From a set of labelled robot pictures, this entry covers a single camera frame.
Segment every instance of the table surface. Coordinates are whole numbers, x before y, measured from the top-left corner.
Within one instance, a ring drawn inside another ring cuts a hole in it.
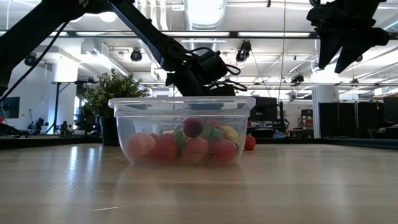
[[[398,223],[398,153],[262,145],[239,166],[140,167],[100,145],[0,151],[1,223]]]

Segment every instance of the potted plant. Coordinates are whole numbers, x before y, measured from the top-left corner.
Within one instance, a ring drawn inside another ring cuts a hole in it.
[[[140,88],[140,80],[136,81],[134,75],[123,75],[116,69],[111,74],[104,73],[98,76],[98,83],[87,85],[84,97],[92,112],[99,116],[99,124],[104,146],[118,146],[118,130],[114,111],[108,106],[108,101],[113,98],[132,98],[149,96],[148,90]]]

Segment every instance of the clear plastic container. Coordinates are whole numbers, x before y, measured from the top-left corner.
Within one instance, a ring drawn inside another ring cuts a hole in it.
[[[133,163],[231,165],[242,154],[248,96],[116,98],[119,142]]]

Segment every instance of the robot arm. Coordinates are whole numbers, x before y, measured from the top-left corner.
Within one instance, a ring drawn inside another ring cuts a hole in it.
[[[7,90],[14,67],[57,27],[85,13],[107,11],[115,12],[147,44],[159,65],[170,72],[167,85],[174,84],[183,96],[234,95],[231,85],[217,90],[207,87],[230,71],[219,52],[209,49],[199,56],[184,49],[176,40],[157,30],[133,3],[132,0],[42,0],[0,37],[0,96]]]

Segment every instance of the green plant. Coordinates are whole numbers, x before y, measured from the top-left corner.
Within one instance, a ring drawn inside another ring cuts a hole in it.
[[[92,112],[102,118],[113,117],[113,110],[109,108],[108,101],[113,98],[146,97],[149,96],[147,89],[141,89],[139,81],[135,81],[134,75],[123,75],[116,69],[111,74],[104,73],[98,76],[99,81],[95,85],[86,85],[84,97]]]

